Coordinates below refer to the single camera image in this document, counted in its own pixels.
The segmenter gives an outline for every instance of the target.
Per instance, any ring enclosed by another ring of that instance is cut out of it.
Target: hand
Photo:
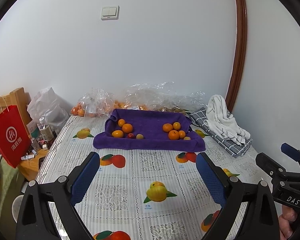
[[[293,233],[289,221],[297,219],[297,213],[290,207],[282,205],[282,215],[279,216],[280,240],[287,240]]]

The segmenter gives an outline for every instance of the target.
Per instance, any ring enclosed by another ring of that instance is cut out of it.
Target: white towel
[[[203,123],[224,140],[232,140],[238,145],[245,144],[250,138],[250,133],[238,126],[232,114],[227,117],[227,112],[224,98],[214,95],[209,100],[207,119]]]

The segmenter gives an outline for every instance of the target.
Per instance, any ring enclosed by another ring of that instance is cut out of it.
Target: brown door frame
[[[235,2],[237,5],[237,42],[235,46],[232,75],[226,95],[226,104],[230,112],[233,110],[240,88],[246,57],[248,33],[246,0],[235,0]]]

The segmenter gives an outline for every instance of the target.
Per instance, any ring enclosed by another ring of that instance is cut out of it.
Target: haidilao logo
[[[6,138],[9,142],[13,143],[17,139],[17,130],[10,126],[6,131]]]

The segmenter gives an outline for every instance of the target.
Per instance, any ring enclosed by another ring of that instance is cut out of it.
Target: screw
[[[34,186],[34,185],[35,185],[35,180],[31,180],[31,181],[29,182],[29,186],[32,187],[32,186]]]
[[[230,177],[230,181],[232,181],[232,182],[238,182],[238,178],[237,177],[235,177],[235,176],[231,176]]]
[[[66,180],[67,180],[67,177],[66,177],[66,176],[61,176],[61,177],[59,177],[59,179],[58,179],[58,181],[59,181],[60,183],[65,182]]]
[[[261,186],[266,187],[268,186],[268,183],[264,180],[260,181]]]

